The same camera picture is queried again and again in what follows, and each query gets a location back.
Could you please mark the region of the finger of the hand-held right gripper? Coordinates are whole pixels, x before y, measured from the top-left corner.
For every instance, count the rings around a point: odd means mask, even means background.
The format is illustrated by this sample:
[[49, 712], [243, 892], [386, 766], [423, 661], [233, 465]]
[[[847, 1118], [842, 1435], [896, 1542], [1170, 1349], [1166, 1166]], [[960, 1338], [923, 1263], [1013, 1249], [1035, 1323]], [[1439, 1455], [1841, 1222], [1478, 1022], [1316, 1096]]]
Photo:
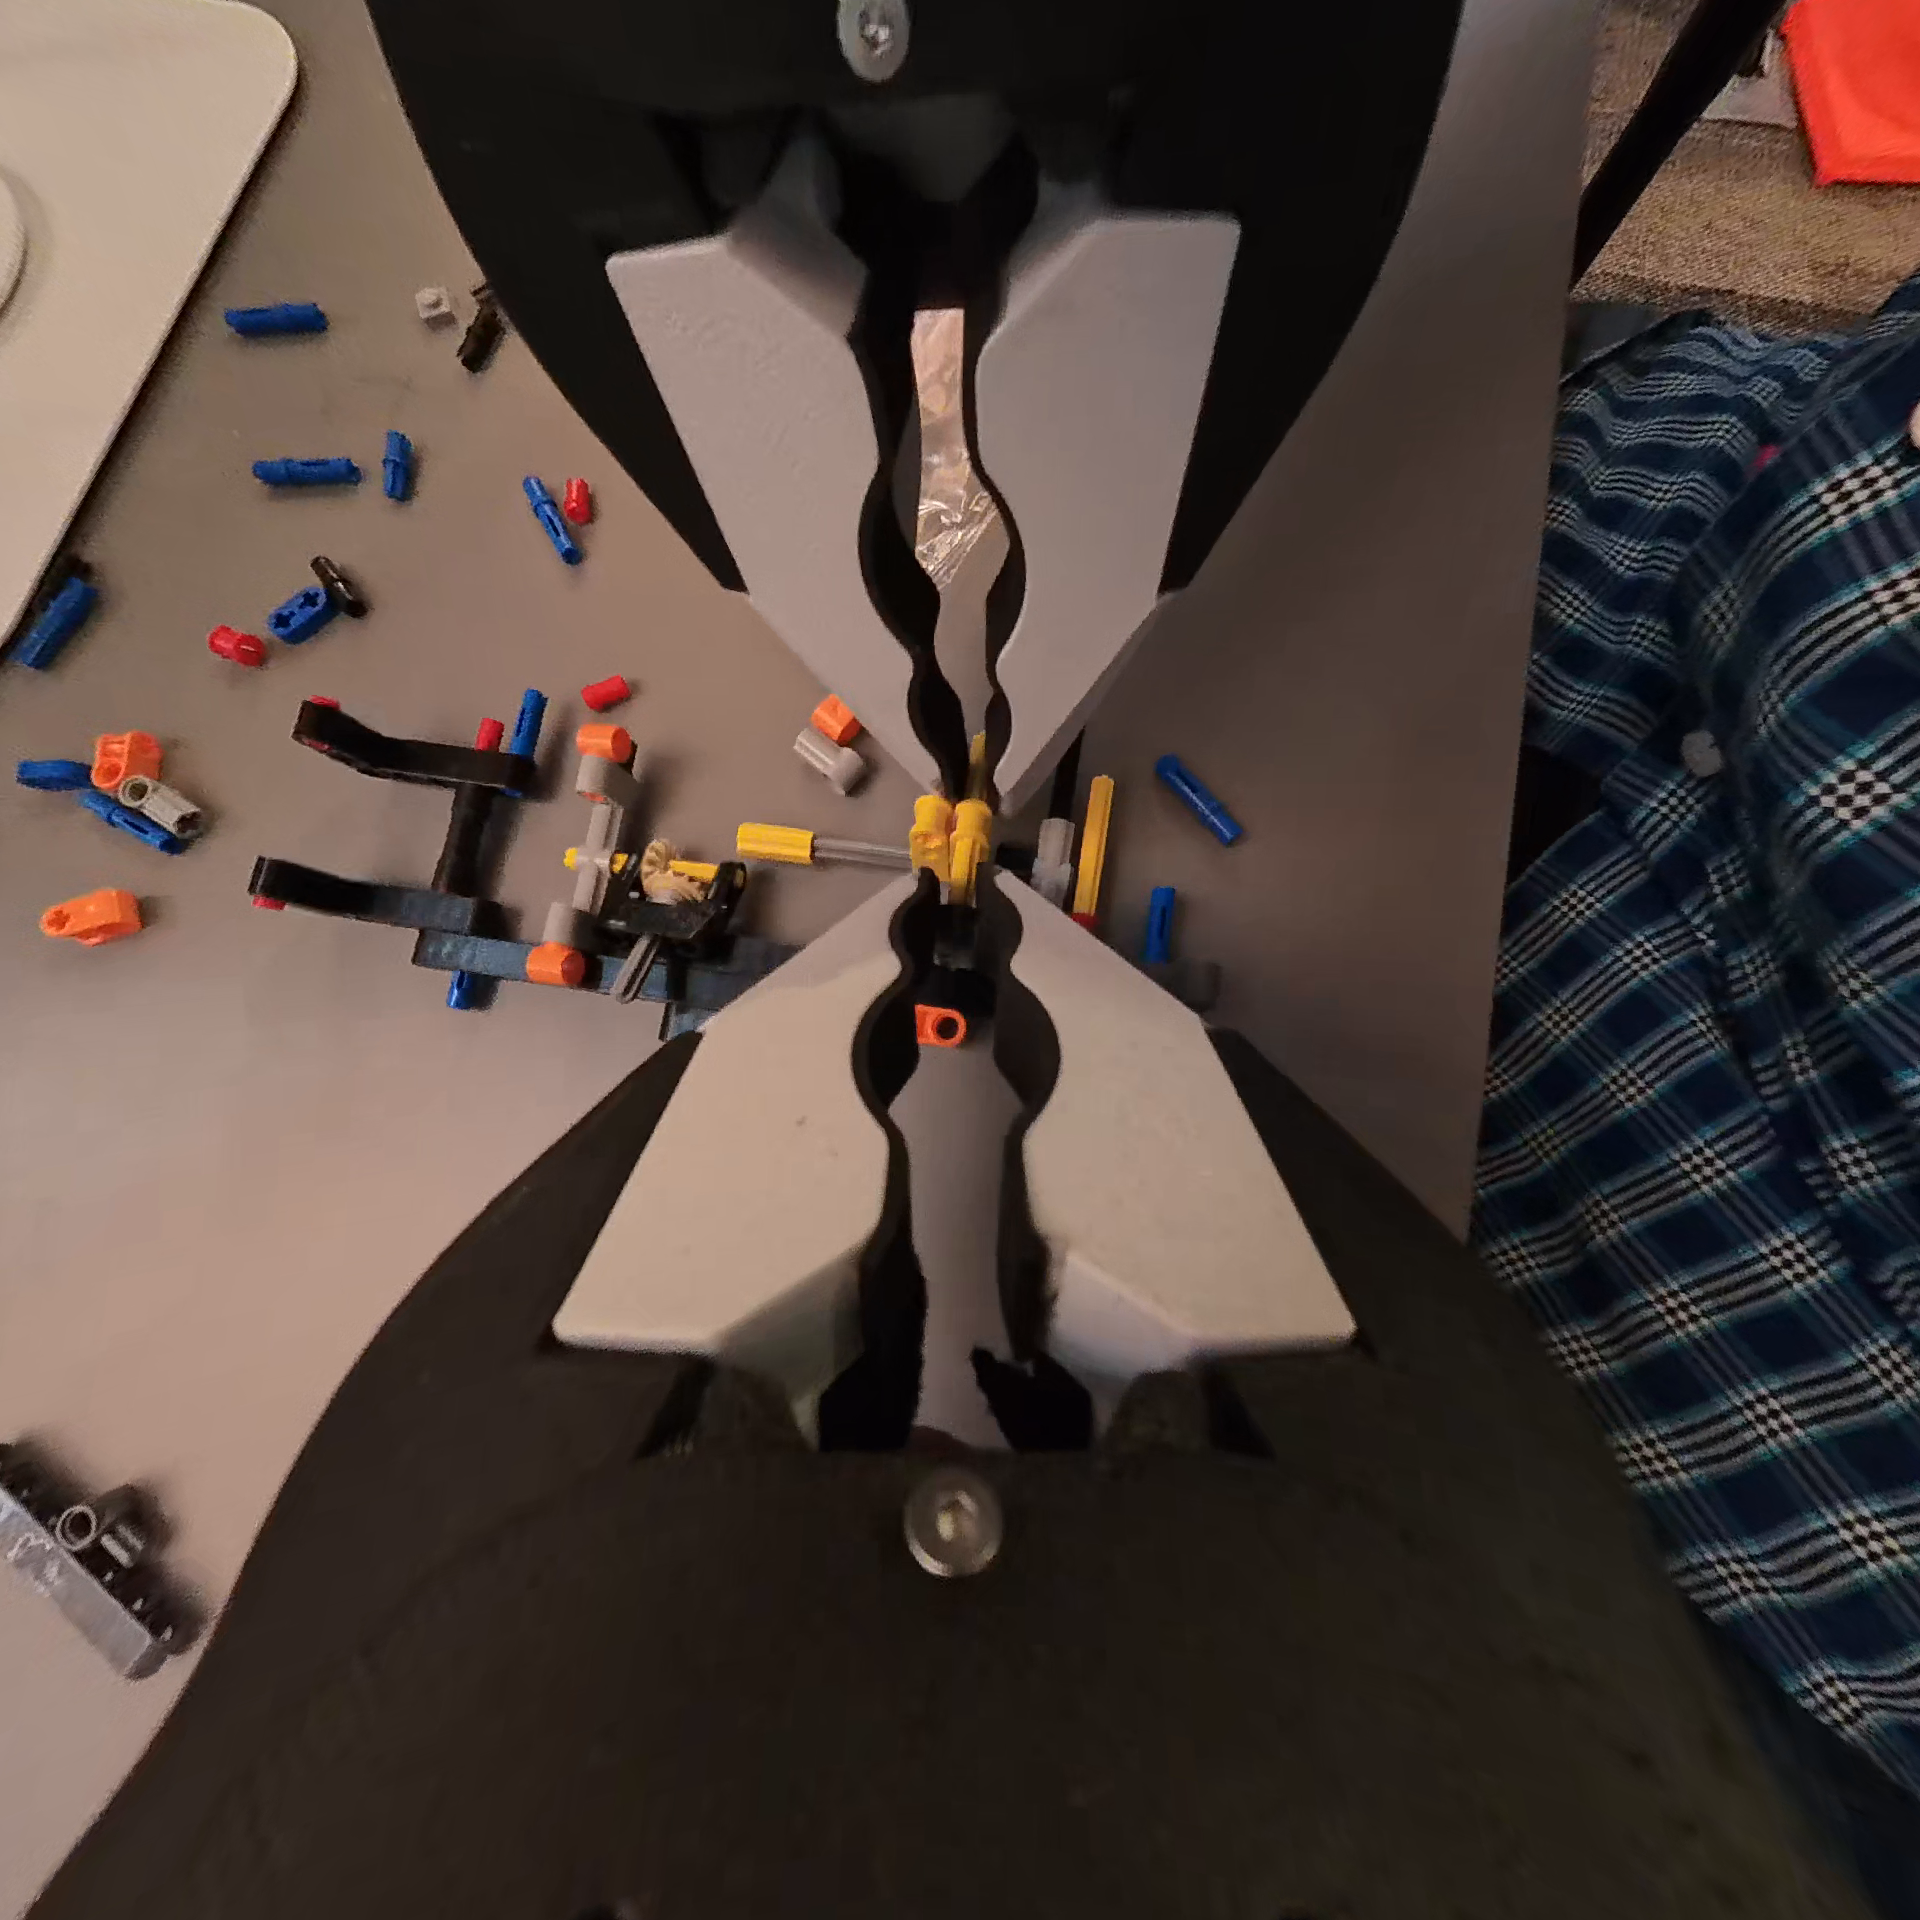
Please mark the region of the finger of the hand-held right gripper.
[[836, 186], [799, 132], [727, 227], [617, 250], [604, 275], [750, 606], [920, 791], [957, 796], [963, 720], [862, 549], [894, 482], [853, 348], [870, 272], [835, 230]]
[[1164, 596], [1236, 270], [1228, 212], [1131, 209], [1013, 140], [968, 235], [963, 436], [995, 507], [963, 564], [963, 712], [1018, 812]]

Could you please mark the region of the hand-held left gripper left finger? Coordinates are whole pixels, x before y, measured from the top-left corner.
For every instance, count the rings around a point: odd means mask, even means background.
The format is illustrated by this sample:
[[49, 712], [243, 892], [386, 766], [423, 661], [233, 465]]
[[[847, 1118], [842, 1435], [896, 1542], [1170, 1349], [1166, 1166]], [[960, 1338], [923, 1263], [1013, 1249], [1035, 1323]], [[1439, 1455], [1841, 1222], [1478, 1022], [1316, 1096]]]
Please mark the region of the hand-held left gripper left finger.
[[928, 958], [931, 880], [900, 877], [691, 1035], [557, 1341], [750, 1373], [823, 1448], [907, 1442], [927, 1277], [891, 1103]]

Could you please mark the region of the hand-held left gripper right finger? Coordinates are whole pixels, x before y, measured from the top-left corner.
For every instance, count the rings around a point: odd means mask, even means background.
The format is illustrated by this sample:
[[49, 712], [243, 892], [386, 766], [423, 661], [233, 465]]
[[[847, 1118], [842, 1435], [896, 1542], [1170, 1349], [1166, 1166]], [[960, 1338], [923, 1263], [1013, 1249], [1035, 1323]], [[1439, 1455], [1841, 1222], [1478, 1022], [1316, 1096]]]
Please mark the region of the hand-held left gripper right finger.
[[1018, 877], [978, 892], [1002, 1152], [1008, 1353], [974, 1351], [1004, 1440], [1077, 1452], [1145, 1377], [1357, 1336], [1212, 1031]]

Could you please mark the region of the yellow lego connector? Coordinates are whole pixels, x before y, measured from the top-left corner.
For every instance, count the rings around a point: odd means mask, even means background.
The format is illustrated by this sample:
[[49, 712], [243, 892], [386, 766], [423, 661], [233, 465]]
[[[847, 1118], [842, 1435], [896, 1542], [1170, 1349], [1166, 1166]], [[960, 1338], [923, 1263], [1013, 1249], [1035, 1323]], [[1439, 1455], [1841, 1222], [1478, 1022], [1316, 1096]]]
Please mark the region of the yellow lego connector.
[[974, 736], [960, 802], [937, 791], [916, 796], [907, 831], [907, 857], [916, 872], [935, 877], [949, 906], [974, 908], [980, 872], [995, 849], [995, 784], [988, 766], [988, 732]]

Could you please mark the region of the black and blue lego model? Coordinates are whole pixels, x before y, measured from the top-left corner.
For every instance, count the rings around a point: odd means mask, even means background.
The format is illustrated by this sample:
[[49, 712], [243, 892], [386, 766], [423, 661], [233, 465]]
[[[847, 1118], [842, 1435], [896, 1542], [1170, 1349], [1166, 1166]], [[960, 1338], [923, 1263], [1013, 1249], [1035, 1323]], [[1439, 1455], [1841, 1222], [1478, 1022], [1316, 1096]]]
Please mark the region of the black and blue lego model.
[[574, 791], [587, 805], [579, 846], [565, 853], [570, 888], [533, 939], [510, 927], [493, 898], [507, 809], [530, 796], [548, 699], [531, 688], [513, 725], [484, 720], [470, 746], [376, 731], [332, 698], [300, 703], [291, 736], [300, 746], [364, 779], [446, 798], [432, 877], [423, 884], [329, 874], [260, 856], [250, 900], [270, 912], [380, 925], [411, 937], [411, 962], [446, 979], [446, 1006], [478, 1013], [497, 990], [526, 985], [593, 993], [661, 1013], [659, 1035], [682, 1039], [722, 1013], [792, 955], [792, 946], [747, 934], [738, 913], [753, 866], [907, 868], [907, 851], [742, 824], [736, 856], [701, 861], [666, 843], [638, 846], [638, 750], [618, 725], [577, 737]]

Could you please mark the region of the light grey lego beam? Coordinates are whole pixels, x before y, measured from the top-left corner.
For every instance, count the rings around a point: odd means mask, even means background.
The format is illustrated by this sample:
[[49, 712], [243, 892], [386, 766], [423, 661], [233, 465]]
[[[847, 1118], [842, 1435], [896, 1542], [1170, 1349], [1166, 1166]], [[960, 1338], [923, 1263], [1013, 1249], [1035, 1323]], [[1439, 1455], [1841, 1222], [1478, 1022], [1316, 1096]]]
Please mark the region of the light grey lego beam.
[[163, 1668], [179, 1650], [174, 1602], [141, 1569], [122, 1530], [89, 1504], [55, 1512], [44, 1501], [2, 1490], [2, 1563], [42, 1597], [102, 1660], [125, 1679]]

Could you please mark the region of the clear plastic bag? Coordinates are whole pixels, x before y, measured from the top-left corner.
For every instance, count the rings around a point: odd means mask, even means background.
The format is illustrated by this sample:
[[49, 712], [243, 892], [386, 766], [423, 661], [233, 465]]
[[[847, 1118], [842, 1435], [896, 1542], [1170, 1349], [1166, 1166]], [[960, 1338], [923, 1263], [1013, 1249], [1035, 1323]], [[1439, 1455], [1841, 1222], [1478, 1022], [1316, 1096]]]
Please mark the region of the clear plastic bag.
[[970, 565], [1004, 556], [1002, 507], [974, 467], [966, 434], [966, 314], [922, 308], [909, 330], [920, 397], [914, 476], [904, 482], [916, 510], [914, 551], [937, 592], [962, 583]]

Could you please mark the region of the pale rounded board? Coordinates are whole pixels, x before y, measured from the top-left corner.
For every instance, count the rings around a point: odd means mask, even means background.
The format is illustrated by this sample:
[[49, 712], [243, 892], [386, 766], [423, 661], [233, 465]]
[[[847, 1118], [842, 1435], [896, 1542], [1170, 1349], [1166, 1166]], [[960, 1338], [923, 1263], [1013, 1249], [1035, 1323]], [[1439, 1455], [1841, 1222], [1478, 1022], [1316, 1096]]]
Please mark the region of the pale rounded board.
[[61, 555], [280, 125], [299, 57], [219, 1], [2, 5], [2, 626]]

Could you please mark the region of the blue plaid shirt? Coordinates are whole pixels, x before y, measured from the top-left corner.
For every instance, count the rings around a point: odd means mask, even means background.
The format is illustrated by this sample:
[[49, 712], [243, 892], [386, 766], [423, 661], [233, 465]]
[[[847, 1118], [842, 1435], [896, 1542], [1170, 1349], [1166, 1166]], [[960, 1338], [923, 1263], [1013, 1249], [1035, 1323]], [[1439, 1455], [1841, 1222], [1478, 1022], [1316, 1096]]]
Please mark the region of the blue plaid shirt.
[[1917, 1783], [1917, 284], [1675, 316], [1561, 400], [1477, 1253], [1666, 1569]]

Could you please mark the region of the black metal bar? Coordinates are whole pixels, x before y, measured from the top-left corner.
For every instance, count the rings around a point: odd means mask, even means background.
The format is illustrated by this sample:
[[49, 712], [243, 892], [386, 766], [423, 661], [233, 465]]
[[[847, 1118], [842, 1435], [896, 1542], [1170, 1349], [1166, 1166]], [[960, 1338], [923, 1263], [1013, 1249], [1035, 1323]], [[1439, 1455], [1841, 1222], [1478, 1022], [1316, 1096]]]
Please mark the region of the black metal bar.
[[1786, 1], [1700, 1], [1693, 7], [1639, 108], [1582, 187], [1569, 287], [1588, 272], [1686, 133], [1739, 78], [1747, 57], [1759, 51], [1766, 32], [1786, 8]]

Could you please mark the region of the orange plastic object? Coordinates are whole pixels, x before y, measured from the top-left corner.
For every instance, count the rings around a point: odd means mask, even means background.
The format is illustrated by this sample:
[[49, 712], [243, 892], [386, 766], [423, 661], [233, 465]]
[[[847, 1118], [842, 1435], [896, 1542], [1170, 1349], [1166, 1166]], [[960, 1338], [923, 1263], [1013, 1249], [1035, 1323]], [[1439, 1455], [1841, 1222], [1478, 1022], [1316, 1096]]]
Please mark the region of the orange plastic object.
[[1816, 186], [1917, 186], [1917, 1], [1796, 1], [1782, 20]]

